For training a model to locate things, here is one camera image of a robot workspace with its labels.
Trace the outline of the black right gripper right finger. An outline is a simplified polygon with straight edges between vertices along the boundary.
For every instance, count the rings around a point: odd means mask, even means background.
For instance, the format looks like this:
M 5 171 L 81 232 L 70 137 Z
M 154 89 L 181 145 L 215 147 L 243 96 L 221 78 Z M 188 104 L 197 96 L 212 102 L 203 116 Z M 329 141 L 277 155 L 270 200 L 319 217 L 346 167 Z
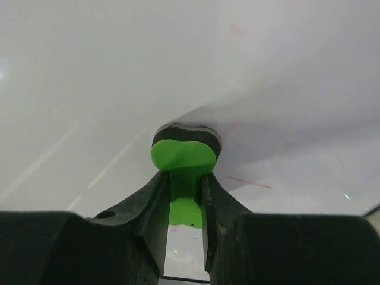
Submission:
M 257 214 L 201 178 L 211 284 L 378 284 L 379 236 L 362 217 Z

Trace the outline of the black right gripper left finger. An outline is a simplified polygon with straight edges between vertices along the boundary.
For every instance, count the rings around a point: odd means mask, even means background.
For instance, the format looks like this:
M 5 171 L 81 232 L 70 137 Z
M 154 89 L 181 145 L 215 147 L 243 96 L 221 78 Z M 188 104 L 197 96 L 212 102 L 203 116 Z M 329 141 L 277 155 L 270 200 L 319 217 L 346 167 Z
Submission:
M 2 284 L 157 284 L 163 275 L 170 178 L 93 218 L 69 211 L 1 213 Z

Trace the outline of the green whiteboard eraser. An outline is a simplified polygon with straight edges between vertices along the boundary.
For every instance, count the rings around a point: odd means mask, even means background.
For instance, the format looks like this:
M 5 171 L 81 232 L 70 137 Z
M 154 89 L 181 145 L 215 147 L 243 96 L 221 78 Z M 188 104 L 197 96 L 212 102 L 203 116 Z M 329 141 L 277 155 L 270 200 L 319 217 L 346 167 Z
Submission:
M 221 150 L 219 134 L 206 126 L 167 123 L 155 133 L 150 156 L 170 177 L 171 226 L 202 228 L 200 180 L 213 171 Z

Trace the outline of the black framed whiteboard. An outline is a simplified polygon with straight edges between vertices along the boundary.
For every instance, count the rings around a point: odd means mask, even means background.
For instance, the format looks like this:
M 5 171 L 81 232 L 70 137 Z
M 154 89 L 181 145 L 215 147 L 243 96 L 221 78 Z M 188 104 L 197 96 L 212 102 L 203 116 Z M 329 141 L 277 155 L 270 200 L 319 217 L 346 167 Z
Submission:
M 251 212 L 379 236 L 379 2 L 1 2 L 1 213 L 97 216 L 169 123 L 219 134 L 209 174 Z M 157 284 L 211 284 L 202 230 L 168 222 Z

